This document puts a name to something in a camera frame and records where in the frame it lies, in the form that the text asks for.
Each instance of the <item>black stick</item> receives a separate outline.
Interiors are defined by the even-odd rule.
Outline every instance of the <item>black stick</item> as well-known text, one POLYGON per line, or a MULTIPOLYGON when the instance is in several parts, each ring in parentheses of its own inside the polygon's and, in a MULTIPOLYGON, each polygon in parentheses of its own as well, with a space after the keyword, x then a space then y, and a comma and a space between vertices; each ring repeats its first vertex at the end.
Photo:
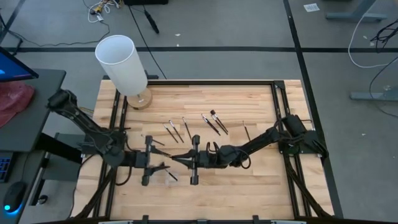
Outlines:
POLYGON ((191 136, 191 133, 189 132, 189 129, 188 129, 187 122, 185 122, 185 118, 184 118, 184 117, 182 117, 182 120, 184 121, 185 128, 186 128, 186 129, 187 129, 187 131, 188 131, 189 138, 190 138, 190 139, 191 139, 191 141, 192 141, 192 136, 191 136))
POLYGON ((158 141, 156 141, 155 139, 152 139, 152 141, 156 142, 157 144, 161 144, 162 146, 165 146, 165 144, 163 144, 163 143, 161 143, 161 142, 158 142, 158 141))
POLYGON ((207 118, 205 117, 205 115, 201 114, 201 116, 203 117, 203 119, 205 120, 205 122, 206 122, 211 128, 213 128, 213 130, 214 130, 215 132, 217 132, 217 134, 218 134, 219 136, 221 136, 220 132, 216 129, 216 127, 214 127, 214 126, 210 123, 209 120, 207 120, 207 118))
POLYGON ((221 125, 221 123, 218 122, 218 120, 214 116, 211 116, 211 117, 213 118, 214 121, 216 121, 218 126, 225 132, 225 134, 228 134, 228 131, 224 129, 223 125, 221 125))
POLYGON ((169 132, 169 134, 174 138, 175 142, 178 143, 178 141, 176 140, 176 138, 174 137, 174 135, 172 134, 172 132, 166 127, 165 124, 163 124, 164 128, 169 132))
POLYGON ((175 180, 175 181, 178 181, 178 179, 172 174, 172 173, 170 173, 167 169, 165 169, 166 170, 166 172, 171 176, 171 177, 173 177, 173 179, 175 180))
POLYGON ((248 136, 248 138, 249 138, 249 141, 251 141, 248 128, 247 128, 246 125, 244 124, 244 121, 242 121, 242 123, 243 123, 243 126, 244 126, 244 130, 246 131, 246 134, 247 134, 247 136, 248 136))
POLYGON ((221 126, 221 128, 223 128, 224 131, 228 132, 228 130, 226 129, 226 127, 224 126, 224 124, 221 122, 221 120, 218 118, 216 111, 215 110, 211 110, 211 117, 215 120, 219 122, 219 125, 221 126))
POLYGON ((177 133, 177 135, 179 136, 179 138, 181 139, 181 142, 184 143, 184 140, 182 140, 181 135, 178 133, 178 131, 175 129, 174 124, 172 122, 172 120, 169 120, 170 124, 172 125, 174 131, 177 133))

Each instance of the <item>red fabric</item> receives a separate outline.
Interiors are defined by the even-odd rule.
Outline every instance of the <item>red fabric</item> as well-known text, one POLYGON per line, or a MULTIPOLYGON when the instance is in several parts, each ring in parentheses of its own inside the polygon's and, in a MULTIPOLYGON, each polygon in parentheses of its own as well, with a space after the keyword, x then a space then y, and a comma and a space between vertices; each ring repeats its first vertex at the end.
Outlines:
POLYGON ((34 91, 23 82, 0 83, 0 128, 27 107, 34 91))

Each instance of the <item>cable bundle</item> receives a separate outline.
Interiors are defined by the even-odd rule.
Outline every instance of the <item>cable bundle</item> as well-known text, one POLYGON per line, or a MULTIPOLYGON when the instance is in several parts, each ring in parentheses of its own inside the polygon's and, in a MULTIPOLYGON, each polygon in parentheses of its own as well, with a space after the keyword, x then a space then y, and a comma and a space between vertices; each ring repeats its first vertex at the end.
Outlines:
POLYGON ((379 30, 379 32, 377 32, 376 36, 373 37, 373 39, 371 39, 371 41, 376 41, 376 52, 377 52, 377 53, 382 52, 382 50, 386 47, 388 41, 389 41, 393 36, 395 36, 395 35, 398 33, 398 26, 395 27, 395 28, 392 28, 392 26, 395 25, 395 24, 397 24, 397 23, 398 23, 398 19, 397 19, 395 22, 393 22, 393 23, 391 23, 391 24, 385 26, 385 27, 382 28, 381 30, 379 30), (385 36, 382 36, 382 37, 381 37, 381 35, 382 35, 383 33, 385 33, 385 31, 387 31, 387 30, 391 30, 391 33, 390 33, 389 35, 385 35, 385 36))

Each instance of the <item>floor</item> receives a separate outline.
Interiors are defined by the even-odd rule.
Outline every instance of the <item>floor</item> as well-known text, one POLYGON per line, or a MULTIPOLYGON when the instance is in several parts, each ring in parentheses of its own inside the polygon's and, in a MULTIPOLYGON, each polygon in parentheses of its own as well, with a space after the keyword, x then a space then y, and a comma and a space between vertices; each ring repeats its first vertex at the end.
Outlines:
MULTIPOLYGON (((398 174, 394 172, 398 169, 398 151, 393 141, 398 120, 381 113, 374 103, 349 98, 351 91, 367 91, 380 67, 364 69, 351 63, 346 48, 356 23, 325 19, 326 12, 352 11, 359 2, 289 1, 343 215, 398 222, 395 209, 398 174), (317 3, 320 10, 307 12, 303 5, 311 3, 317 3)), ((87 21, 87 10, 81 1, 65 4, 61 0, 2 0, 0 8, 6 22, 12 22, 10 30, 38 44, 87 42, 98 40, 106 32, 106 26, 87 21)), ((153 55, 168 79, 303 79, 283 0, 170 0, 168 5, 146 8, 156 20, 160 35, 155 34, 141 12, 133 10, 133 13, 149 47, 167 47, 154 50, 153 55)), ((385 13, 388 19, 361 24, 353 47, 371 51, 370 39, 398 19, 397 8, 396 1, 377 1, 371 12, 385 13)), ((137 47, 145 46, 127 7, 111 7, 111 12, 103 17, 110 26, 110 34, 126 35, 137 47)), ((0 46, 15 47, 16 43, 7 34, 0 46)), ((95 59, 95 46, 38 48, 25 41, 24 53, 18 53, 17 58, 32 68, 66 70, 62 88, 74 92, 80 106, 92 109, 105 75, 95 59)), ((392 39, 387 47, 395 53, 353 53, 353 58, 360 65, 388 63, 396 57, 397 46, 398 40, 392 39)), ((139 56, 150 74, 162 78, 148 52, 139 52, 139 56)), ((394 64, 386 69, 373 90, 383 91, 397 85, 396 69, 394 64)), ((378 105, 390 113, 398 111, 396 103, 378 105)), ((81 133, 71 122, 54 114, 47 121, 45 132, 81 133)), ((43 193, 52 200, 40 207, 27 208, 24 217, 39 213, 34 216, 36 222, 66 218, 73 188, 70 183, 47 183, 43 193)))

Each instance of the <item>desk leg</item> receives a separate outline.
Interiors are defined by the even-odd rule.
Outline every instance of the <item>desk leg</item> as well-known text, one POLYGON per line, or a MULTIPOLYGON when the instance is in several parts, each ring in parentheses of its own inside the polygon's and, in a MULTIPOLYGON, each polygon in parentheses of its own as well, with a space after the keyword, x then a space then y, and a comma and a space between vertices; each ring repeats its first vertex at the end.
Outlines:
MULTIPOLYGON (((327 19, 339 19, 349 22, 358 22, 365 12, 376 2, 376 0, 362 0, 361 4, 355 9, 354 12, 329 12, 326 14, 327 19)), ((387 19, 385 14, 367 13, 363 22, 380 22, 387 19)))
POLYGON ((81 151, 65 143, 62 143, 44 133, 40 135, 39 140, 36 144, 36 149, 47 151, 54 155, 66 158, 69 161, 81 164, 81 151))
POLYGON ((395 90, 385 91, 384 93, 351 92, 349 97, 352 100, 374 100, 374 101, 398 101, 398 86, 395 90))

